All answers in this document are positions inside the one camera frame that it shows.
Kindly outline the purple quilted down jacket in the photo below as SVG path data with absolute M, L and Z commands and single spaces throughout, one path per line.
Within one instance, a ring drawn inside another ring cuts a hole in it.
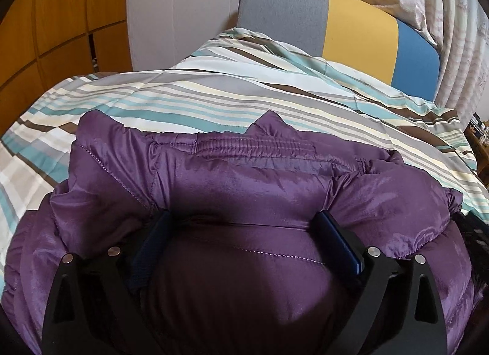
M 445 354 L 488 351 L 488 292 L 457 253 L 462 194 L 394 150 L 300 132 L 267 112 L 246 132 L 142 132 L 93 110 L 69 175 L 20 220 L 7 250 L 2 350 L 42 353 L 62 257 L 110 247 L 163 211 L 170 228 L 144 296 L 160 354 L 329 354 L 338 290 L 311 237 L 314 216 L 387 257 L 422 255 Z

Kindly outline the wooden desk with clutter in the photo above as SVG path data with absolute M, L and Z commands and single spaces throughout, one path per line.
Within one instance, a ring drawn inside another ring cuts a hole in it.
M 474 113 L 464 134 L 476 158 L 477 176 L 488 188 L 488 126 Z

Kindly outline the pink patterned curtain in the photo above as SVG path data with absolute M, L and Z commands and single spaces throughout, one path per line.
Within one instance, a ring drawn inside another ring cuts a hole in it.
M 488 17 L 477 0 L 362 0 L 409 24 L 440 55 L 434 102 L 468 126 L 488 82 Z

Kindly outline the grey yellow blue headboard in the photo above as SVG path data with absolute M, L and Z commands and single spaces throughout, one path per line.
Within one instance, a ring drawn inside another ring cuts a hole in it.
M 347 65 L 432 101 L 439 54 L 401 20 L 361 0 L 240 0 L 238 27 Z

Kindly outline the striped bed duvet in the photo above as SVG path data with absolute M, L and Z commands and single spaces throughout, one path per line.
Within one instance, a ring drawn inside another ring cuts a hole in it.
M 1 248 L 25 212 L 66 179 L 79 119 L 97 109 L 148 132 L 244 132 L 272 110 L 302 131 L 395 150 L 488 218 L 488 192 L 457 113 L 360 70 L 233 28 L 175 66 L 64 79 L 1 104 Z

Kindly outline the orange wooden wardrobe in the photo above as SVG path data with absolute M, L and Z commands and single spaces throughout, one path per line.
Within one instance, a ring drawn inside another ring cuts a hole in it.
M 1 16 L 1 130 L 63 79 L 132 68 L 126 0 L 13 0 Z

